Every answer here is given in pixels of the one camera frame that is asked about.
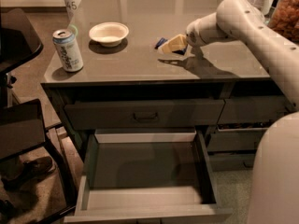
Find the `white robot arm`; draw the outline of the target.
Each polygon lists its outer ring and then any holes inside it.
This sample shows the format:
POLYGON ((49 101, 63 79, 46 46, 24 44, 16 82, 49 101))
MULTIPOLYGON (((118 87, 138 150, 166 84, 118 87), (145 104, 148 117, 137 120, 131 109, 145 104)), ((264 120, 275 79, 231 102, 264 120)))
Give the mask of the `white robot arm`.
MULTIPOLYGON (((191 46, 238 40, 259 62, 293 108, 299 106, 299 48, 269 28, 247 0, 222 0, 216 11, 192 21, 183 35, 158 47, 171 53, 191 46)), ((258 145, 247 224, 299 224, 299 111, 275 121, 258 145)))

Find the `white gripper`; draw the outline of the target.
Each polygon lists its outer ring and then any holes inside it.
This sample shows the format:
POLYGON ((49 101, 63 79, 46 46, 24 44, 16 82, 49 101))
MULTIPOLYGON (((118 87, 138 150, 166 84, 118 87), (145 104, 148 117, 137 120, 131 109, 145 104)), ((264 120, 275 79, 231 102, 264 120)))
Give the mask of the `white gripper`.
POLYGON ((185 35, 176 35, 162 44, 158 51, 162 54, 184 49, 187 43, 192 47, 203 47, 216 42, 230 42, 234 38, 223 30, 225 22, 215 12, 192 21, 186 28, 185 35))

